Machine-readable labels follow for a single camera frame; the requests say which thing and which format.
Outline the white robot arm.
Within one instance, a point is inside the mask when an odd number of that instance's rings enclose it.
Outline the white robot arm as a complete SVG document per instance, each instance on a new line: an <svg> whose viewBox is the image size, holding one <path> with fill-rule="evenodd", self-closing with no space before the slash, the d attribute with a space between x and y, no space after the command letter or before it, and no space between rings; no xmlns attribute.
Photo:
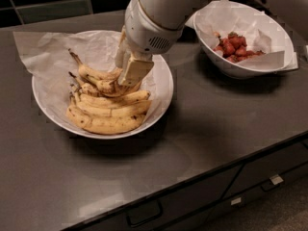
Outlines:
<svg viewBox="0 0 308 231"><path fill-rule="evenodd" d="M118 82L131 87L151 70L129 55L162 54L177 41L189 18L213 0L130 0L122 27L115 65ZM308 39L308 0L255 0L280 17L303 39Z"/></svg>

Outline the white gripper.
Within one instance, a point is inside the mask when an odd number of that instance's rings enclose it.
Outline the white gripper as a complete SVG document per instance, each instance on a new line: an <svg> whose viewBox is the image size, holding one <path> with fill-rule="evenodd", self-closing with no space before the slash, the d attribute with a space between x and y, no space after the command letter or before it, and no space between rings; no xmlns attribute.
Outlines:
<svg viewBox="0 0 308 231"><path fill-rule="evenodd" d="M144 12L140 1L131 0L125 11L124 31L128 41L124 39L119 44L115 66L122 68L118 83L133 87L153 68L152 55L166 53L182 35L183 29L170 30L155 24ZM130 53L130 47L142 54Z"/></svg>

